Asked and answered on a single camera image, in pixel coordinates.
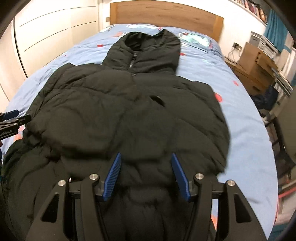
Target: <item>black jacket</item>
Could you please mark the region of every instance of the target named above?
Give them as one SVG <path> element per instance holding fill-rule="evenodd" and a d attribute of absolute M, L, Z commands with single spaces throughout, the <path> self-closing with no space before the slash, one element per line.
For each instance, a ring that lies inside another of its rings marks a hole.
<path fill-rule="evenodd" d="M 102 65 L 66 64 L 33 101 L 2 175 L 14 232 L 24 239 L 61 179 L 83 179 L 115 153 L 122 168 L 103 205 L 110 240 L 182 240 L 190 208 L 178 195 L 172 153 L 195 173 L 223 172 L 228 128 L 210 86 L 175 76 L 179 39 L 132 32 Z"/>

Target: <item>shelf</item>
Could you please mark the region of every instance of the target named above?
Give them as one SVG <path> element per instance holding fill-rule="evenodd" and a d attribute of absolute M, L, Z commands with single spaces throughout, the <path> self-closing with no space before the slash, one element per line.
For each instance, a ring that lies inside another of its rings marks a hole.
<path fill-rule="evenodd" d="M 237 6 L 241 7 L 242 9 L 244 9 L 245 11 L 247 11 L 249 14 L 251 14 L 253 17 L 255 17 L 259 22 L 261 22 L 265 27 L 267 26 L 265 22 L 263 22 L 256 14 L 252 13 L 250 10 L 248 10 L 245 6 L 239 4 L 238 2 L 236 2 L 235 0 L 228 0 L 230 2 L 233 2 L 234 4 L 236 4 Z"/>

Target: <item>jacket collar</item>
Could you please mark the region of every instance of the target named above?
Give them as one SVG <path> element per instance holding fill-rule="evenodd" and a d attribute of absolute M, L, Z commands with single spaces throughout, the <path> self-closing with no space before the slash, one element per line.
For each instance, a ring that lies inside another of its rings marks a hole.
<path fill-rule="evenodd" d="M 179 39 L 167 30 L 156 35 L 131 32 L 108 51 L 103 65 L 131 73 L 175 74 L 180 56 Z"/>

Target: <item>headboard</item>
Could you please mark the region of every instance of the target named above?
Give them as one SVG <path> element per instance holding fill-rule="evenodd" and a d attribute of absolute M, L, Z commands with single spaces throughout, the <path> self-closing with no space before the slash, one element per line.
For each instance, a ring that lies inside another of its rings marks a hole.
<path fill-rule="evenodd" d="M 219 41 L 224 18 L 184 4 L 155 0 L 113 2 L 110 24 L 147 23 L 205 34 Z"/>

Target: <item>metal bolt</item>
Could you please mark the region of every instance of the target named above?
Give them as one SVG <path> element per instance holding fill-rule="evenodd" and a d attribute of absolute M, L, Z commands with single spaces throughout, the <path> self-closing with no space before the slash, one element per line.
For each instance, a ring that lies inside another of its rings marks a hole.
<path fill-rule="evenodd" d="M 96 180 L 96 179 L 98 178 L 98 175 L 97 175 L 97 174 L 91 174 L 91 175 L 89 176 L 89 178 L 90 178 L 91 180 Z"/>
<path fill-rule="evenodd" d="M 58 184 L 59 184 L 60 187 L 65 186 L 66 181 L 65 181 L 65 180 L 60 180 L 60 181 L 58 182 Z"/>
<path fill-rule="evenodd" d="M 233 181 L 233 180 L 228 180 L 228 181 L 227 181 L 227 184 L 228 184 L 229 186 L 233 187 L 233 186 L 235 185 L 235 181 Z"/>
<path fill-rule="evenodd" d="M 198 179 L 198 180 L 201 180 L 201 179 L 204 178 L 204 175 L 201 174 L 201 173 L 197 173 L 197 174 L 195 174 L 195 178 Z"/>

